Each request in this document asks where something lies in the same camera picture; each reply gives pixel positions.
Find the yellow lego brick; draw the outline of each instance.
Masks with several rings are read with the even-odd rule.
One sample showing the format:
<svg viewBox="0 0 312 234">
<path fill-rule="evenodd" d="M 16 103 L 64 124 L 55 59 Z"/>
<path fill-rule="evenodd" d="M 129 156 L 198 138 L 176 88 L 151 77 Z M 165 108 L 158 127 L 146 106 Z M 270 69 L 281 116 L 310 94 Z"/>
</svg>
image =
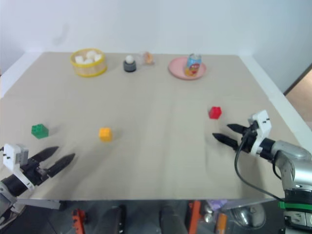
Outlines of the yellow lego brick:
<svg viewBox="0 0 312 234">
<path fill-rule="evenodd" d="M 112 130 L 110 128 L 100 128 L 98 132 L 98 137 L 101 141 L 107 142 L 113 140 Z"/>
</svg>

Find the wicker basket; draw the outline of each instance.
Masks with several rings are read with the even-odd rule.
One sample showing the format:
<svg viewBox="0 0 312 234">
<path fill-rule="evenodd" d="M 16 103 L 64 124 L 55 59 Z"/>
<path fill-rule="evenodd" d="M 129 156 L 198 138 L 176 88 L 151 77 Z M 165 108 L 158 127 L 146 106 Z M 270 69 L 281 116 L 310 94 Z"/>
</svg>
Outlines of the wicker basket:
<svg viewBox="0 0 312 234">
<path fill-rule="evenodd" d="M 85 58 L 87 52 L 90 50 L 94 50 L 98 54 L 101 54 L 102 58 L 96 62 L 89 63 L 89 64 L 78 64 L 78 63 L 76 63 L 76 61 L 75 61 L 76 56 L 81 55 Z M 75 73 L 77 75 L 82 76 L 82 77 L 95 77 L 95 76 L 98 76 L 98 75 L 104 73 L 107 69 L 107 65 L 106 65 L 106 61 L 105 61 L 105 54 L 102 51 L 95 49 L 95 48 L 88 48 L 88 49 L 78 50 L 78 51 L 74 52 L 70 56 L 70 62 L 74 67 Z"/>
</svg>

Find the black cable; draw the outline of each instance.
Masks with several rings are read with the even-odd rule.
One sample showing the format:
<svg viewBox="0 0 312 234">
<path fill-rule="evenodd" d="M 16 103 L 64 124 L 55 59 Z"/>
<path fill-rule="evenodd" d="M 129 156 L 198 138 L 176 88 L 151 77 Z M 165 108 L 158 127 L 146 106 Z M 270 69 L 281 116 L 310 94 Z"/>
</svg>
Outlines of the black cable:
<svg viewBox="0 0 312 234">
<path fill-rule="evenodd" d="M 274 172 L 274 174 L 276 175 L 276 177 L 279 178 L 279 179 L 282 179 L 282 178 L 277 174 L 277 172 L 276 172 L 275 162 L 274 162 L 274 161 L 273 161 L 273 163 L 272 163 L 272 169 L 273 169 L 273 172 Z"/>
<path fill-rule="evenodd" d="M 236 174 L 237 174 L 237 176 L 240 178 L 240 180 L 243 181 L 243 182 L 244 182 L 245 184 L 247 184 L 248 186 L 250 186 L 250 187 L 252 187 L 252 188 L 254 188 L 254 189 L 256 189 L 256 190 L 258 190 L 258 191 L 260 191 L 260 192 L 262 192 L 262 193 L 264 193 L 264 194 L 266 194 L 266 195 L 269 195 L 269 196 L 275 198 L 275 199 L 278 200 L 278 201 L 284 201 L 283 199 L 281 199 L 281 198 L 279 198 L 279 197 L 277 197 L 277 196 L 275 196 L 275 195 L 273 195 L 273 194 L 271 194 L 271 193 L 269 193 L 269 192 L 267 192 L 267 191 L 265 191 L 265 190 L 263 190 L 263 189 L 258 188 L 258 187 L 255 186 L 255 185 L 253 185 L 253 184 L 247 182 L 247 181 L 240 175 L 240 173 L 239 173 L 239 171 L 238 171 L 237 162 L 238 162 L 239 154 L 240 154 L 240 152 L 242 151 L 242 148 L 243 148 L 244 144 L 245 144 L 246 141 L 247 141 L 248 135 L 249 135 L 251 132 L 252 132 L 251 128 L 249 128 L 249 129 L 246 131 L 246 133 L 245 133 L 245 135 L 243 136 L 242 141 L 241 141 L 241 143 L 240 143 L 240 145 L 239 145 L 239 147 L 238 147 L 238 149 L 237 149 L 237 152 L 236 152 L 236 155 L 235 155 L 235 161 L 234 161 L 234 167 L 235 167 Z"/>
</svg>

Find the red lego brick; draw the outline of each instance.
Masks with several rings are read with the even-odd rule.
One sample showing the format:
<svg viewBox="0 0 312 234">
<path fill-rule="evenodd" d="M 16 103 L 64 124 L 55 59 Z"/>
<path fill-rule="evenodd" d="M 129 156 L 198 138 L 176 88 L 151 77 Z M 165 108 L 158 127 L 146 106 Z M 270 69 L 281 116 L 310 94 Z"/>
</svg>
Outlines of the red lego brick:
<svg viewBox="0 0 312 234">
<path fill-rule="evenodd" d="M 213 119 L 218 119 L 222 114 L 221 107 L 213 106 L 209 111 L 209 117 Z"/>
</svg>

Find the table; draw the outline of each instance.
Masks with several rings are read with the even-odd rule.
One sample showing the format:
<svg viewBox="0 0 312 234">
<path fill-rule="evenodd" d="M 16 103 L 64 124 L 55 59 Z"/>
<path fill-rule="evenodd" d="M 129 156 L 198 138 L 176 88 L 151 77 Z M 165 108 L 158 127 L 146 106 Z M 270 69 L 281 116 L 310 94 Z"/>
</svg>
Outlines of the table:
<svg viewBox="0 0 312 234">
<path fill-rule="evenodd" d="M 252 113 L 266 109 L 270 138 L 298 144 L 237 56 L 203 56 L 208 71 L 195 81 L 167 70 L 178 55 L 155 55 L 155 65 L 126 73 L 126 54 L 107 54 L 108 70 L 95 78 L 75 75 L 69 56 L 43 53 L 0 102 L 1 145 L 23 143 L 30 156 L 60 146 L 42 167 L 76 153 L 66 169 L 35 189 L 33 199 L 263 198 L 242 184 L 234 151 L 212 133 L 239 140 L 226 124 L 248 125 Z M 212 106 L 221 106 L 219 120 L 208 118 Z M 49 128 L 49 137 L 31 135 L 38 123 Z M 99 140 L 100 127 L 112 128 L 111 143 Z M 242 153 L 239 167 L 248 181 L 283 196 L 267 161 Z M 9 174 L 1 165 L 1 177 Z"/>
</svg>

